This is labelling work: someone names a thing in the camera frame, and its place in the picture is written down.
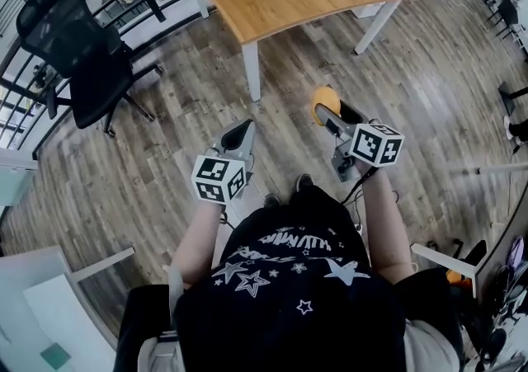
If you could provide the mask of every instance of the person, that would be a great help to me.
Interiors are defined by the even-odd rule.
[[[508,140],[515,138],[517,145],[522,146],[528,140],[528,120],[524,120],[518,125],[512,124],[510,117],[504,116],[504,129]]]
[[[362,190],[370,259],[347,208],[307,174],[288,205],[269,195],[234,229],[212,270],[222,209],[198,204],[172,259],[186,287],[172,319],[187,372],[461,370],[444,271],[414,273],[384,169]],[[141,343],[170,327],[168,309],[141,291],[127,302],[115,372],[135,370]]]

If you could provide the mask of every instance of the hand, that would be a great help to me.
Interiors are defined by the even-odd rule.
[[[357,171],[359,171],[362,176],[364,176],[370,170],[370,167],[372,167],[370,164],[367,164],[366,162],[361,161],[358,158],[356,158],[354,165],[356,166]]]

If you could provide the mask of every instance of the orange object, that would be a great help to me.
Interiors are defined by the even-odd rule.
[[[450,284],[458,284],[462,281],[462,274],[453,270],[448,270],[445,274],[445,277],[450,282]]]
[[[341,116],[341,100],[337,92],[331,87],[322,86],[316,89],[312,99],[312,115],[318,125],[324,125],[315,113],[315,106],[317,104],[324,105],[335,115]]]

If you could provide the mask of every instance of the mesh chair back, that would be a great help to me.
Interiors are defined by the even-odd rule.
[[[517,9],[513,2],[510,0],[502,1],[498,6],[498,12],[501,14],[502,19],[509,25],[516,25],[519,22],[519,16],[517,15]]]
[[[105,44],[85,0],[28,0],[16,19],[21,47],[71,78]]]

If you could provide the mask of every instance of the black t-shirt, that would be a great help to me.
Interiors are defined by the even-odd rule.
[[[241,239],[236,252],[224,254],[178,300],[187,372],[404,371],[406,319],[429,323],[460,353],[443,272],[424,271],[391,285],[370,269],[356,236],[281,227]]]

